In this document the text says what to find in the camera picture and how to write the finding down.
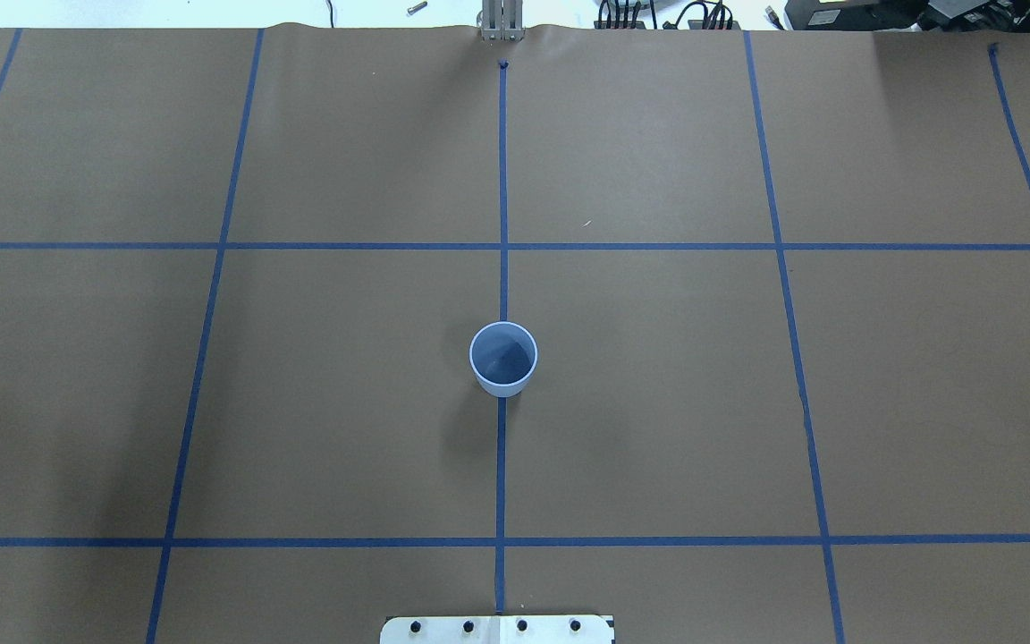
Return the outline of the brown paper table cover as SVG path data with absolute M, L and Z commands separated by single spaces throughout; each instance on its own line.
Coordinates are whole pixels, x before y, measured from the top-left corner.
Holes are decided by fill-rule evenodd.
M 0 29 L 0 643 L 535 613 L 1030 643 L 1030 36 Z

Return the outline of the black monitor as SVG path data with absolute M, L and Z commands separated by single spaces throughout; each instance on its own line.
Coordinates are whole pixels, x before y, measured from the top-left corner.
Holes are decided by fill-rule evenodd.
M 796 31 L 1030 33 L 1030 1 L 786 1 Z

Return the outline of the blue cup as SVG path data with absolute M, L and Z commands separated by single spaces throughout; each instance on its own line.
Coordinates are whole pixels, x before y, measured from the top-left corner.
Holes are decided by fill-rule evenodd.
M 481 327 L 469 343 L 475 379 L 494 398 L 512 398 L 527 386 L 538 367 L 539 347 L 526 327 L 495 321 Z

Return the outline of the aluminium frame post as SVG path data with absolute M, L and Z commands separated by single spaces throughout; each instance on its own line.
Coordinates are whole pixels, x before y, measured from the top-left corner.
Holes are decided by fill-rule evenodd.
M 485 42 L 519 42 L 526 36 L 522 0 L 484 0 L 478 14 L 479 33 Z

